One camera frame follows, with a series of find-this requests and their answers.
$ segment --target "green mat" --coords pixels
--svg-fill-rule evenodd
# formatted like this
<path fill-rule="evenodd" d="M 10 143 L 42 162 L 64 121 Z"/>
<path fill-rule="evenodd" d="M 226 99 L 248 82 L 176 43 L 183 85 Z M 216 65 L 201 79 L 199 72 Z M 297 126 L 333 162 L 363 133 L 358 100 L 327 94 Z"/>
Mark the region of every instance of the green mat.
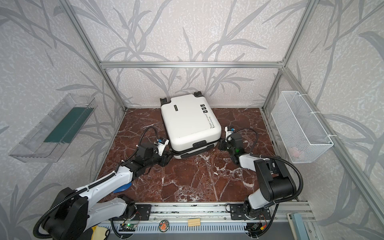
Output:
<path fill-rule="evenodd" d="M 93 108 L 72 108 L 44 142 L 71 143 L 92 111 Z"/>

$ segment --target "yellow object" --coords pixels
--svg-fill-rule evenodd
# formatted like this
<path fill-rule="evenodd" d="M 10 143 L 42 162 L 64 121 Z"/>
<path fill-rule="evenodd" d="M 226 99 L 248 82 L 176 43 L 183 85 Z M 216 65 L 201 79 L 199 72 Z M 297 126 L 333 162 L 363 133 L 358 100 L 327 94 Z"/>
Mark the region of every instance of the yellow object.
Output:
<path fill-rule="evenodd" d="M 200 218 L 192 218 L 188 219 L 188 226 L 194 227 L 194 226 L 200 226 Z"/>
<path fill-rule="evenodd" d="M 104 240 L 105 239 L 105 233 L 109 231 L 105 227 L 99 227 L 99 226 L 94 226 L 92 227 L 93 234 L 91 240 Z"/>

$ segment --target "wall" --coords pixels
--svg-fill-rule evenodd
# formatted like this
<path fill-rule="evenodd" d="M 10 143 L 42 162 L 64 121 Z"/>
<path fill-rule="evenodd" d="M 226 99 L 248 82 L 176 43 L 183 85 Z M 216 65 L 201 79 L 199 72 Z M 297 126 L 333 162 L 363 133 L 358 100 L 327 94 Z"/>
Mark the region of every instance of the wall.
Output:
<path fill-rule="evenodd" d="M 281 61 L 307 0 L 71 0 L 103 61 Z M 110 69 L 128 107 L 202 91 L 212 106 L 262 106 L 277 70 Z"/>
<path fill-rule="evenodd" d="M 320 1 L 288 63 L 382 196 L 383 7 L 384 1 Z M 277 93 L 292 90 L 284 78 L 279 87 Z M 271 122 L 276 100 L 277 95 L 266 109 Z M 325 239 L 384 239 L 382 226 L 332 150 L 297 167 L 305 178 L 300 197 L 310 202 Z"/>
<path fill-rule="evenodd" d="M 37 218 L 65 187 L 85 185 L 123 116 L 56 1 L 0 1 L 0 239 L 34 239 Z M 98 107 L 57 163 L 23 163 L 11 149 L 73 93 Z"/>

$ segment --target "wooden block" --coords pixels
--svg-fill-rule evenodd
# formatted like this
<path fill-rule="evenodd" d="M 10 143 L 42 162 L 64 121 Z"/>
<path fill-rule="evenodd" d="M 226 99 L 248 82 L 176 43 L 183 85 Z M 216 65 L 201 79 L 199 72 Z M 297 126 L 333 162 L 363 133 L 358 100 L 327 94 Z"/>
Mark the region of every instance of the wooden block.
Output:
<path fill-rule="evenodd" d="M 188 226 L 189 227 L 200 226 L 200 218 L 188 219 Z"/>

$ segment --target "light blue object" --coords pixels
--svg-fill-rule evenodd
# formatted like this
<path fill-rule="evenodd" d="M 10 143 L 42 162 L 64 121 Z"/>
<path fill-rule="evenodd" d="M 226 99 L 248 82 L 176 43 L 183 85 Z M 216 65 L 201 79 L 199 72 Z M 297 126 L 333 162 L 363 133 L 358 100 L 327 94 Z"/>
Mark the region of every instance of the light blue object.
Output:
<path fill-rule="evenodd" d="M 127 183 L 121 187 L 119 187 L 118 189 L 116 189 L 115 191 L 113 191 L 113 193 L 118 193 L 118 192 L 122 192 L 122 191 L 125 191 L 127 190 L 130 186 L 132 185 L 132 183 Z"/>
<path fill-rule="evenodd" d="M 296 235 L 298 240 L 309 240 L 307 230 L 305 229 L 301 214 L 292 214 L 292 221 L 295 225 Z"/>

